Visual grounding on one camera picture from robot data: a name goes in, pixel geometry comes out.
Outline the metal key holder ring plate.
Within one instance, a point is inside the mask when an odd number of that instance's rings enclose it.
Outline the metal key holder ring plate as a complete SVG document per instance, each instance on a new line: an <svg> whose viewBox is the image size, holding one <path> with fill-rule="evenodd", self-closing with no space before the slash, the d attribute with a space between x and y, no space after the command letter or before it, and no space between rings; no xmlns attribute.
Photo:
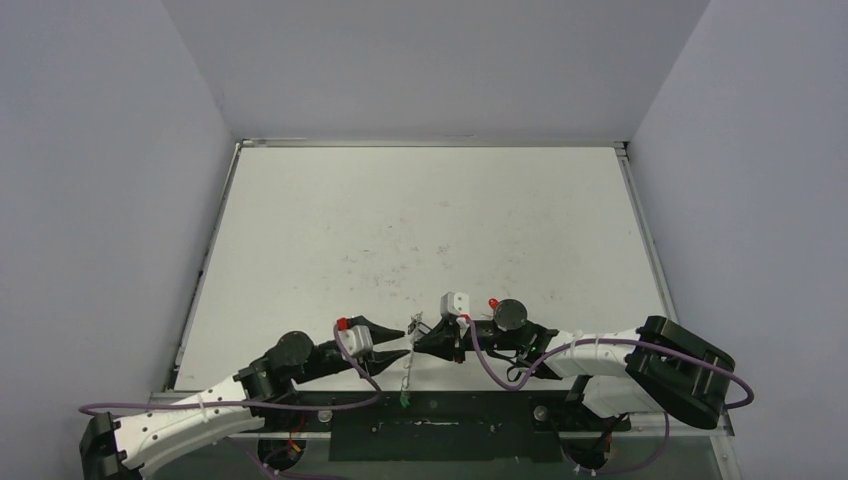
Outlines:
<svg viewBox="0 0 848 480"><path fill-rule="evenodd" d="M413 348L415 342L423 336L422 332L423 326L423 313L419 311L418 313L413 314L410 317L410 323L407 327L407 336L409 339L410 347ZM414 351L411 350L411 353L408 357L406 357L404 364L404 376L402 377L400 384L400 395L403 393L408 394L411 397L410 392L410 382L412 377L412 369L414 364Z"/></svg>

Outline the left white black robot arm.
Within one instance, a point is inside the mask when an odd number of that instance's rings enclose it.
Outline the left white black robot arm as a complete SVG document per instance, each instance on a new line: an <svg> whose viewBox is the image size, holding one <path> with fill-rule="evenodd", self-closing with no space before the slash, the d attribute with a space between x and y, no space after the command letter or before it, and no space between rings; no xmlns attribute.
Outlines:
<svg viewBox="0 0 848 480"><path fill-rule="evenodd" d="M404 337L363 316L334 322L332 339L316 344L303 331L284 334L246 367L211 387L166 403L102 402L79 407L89 421L79 443L86 479L144 479L167 463L266 424L290 428L298 412L335 412L377 403L383 391L374 377L408 350L380 351L378 345ZM297 386L351 369L374 393L349 403L312 404Z"/></svg>

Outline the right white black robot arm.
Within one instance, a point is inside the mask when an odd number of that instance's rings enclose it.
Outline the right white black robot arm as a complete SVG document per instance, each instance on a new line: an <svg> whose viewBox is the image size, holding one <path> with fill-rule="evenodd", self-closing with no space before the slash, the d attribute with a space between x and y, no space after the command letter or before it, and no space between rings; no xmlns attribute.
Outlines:
<svg viewBox="0 0 848 480"><path fill-rule="evenodd" d="M741 382L733 358L666 317L586 334L534 323L516 299L492 299L489 306L489 316L474 319L465 295L445 294L440 321L415 335L414 352L454 363L473 353L505 391L520 391L531 379L569 380L565 414L580 429L621 415L665 413L710 430L725 411L753 398L748 392L741 401L727 402L731 384Z"/></svg>

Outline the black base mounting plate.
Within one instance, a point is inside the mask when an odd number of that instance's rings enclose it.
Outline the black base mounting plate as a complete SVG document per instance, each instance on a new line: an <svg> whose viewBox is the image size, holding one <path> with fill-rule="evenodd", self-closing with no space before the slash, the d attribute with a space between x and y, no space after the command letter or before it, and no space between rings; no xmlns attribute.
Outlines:
<svg viewBox="0 0 848 480"><path fill-rule="evenodd" d="M601 418L566 390L400 393L335 412L277 412L258 429L257 456L289 469L324 441L336 462L529 460L558 463L565 450L607 452L628 431L624 414Z"/></svg>

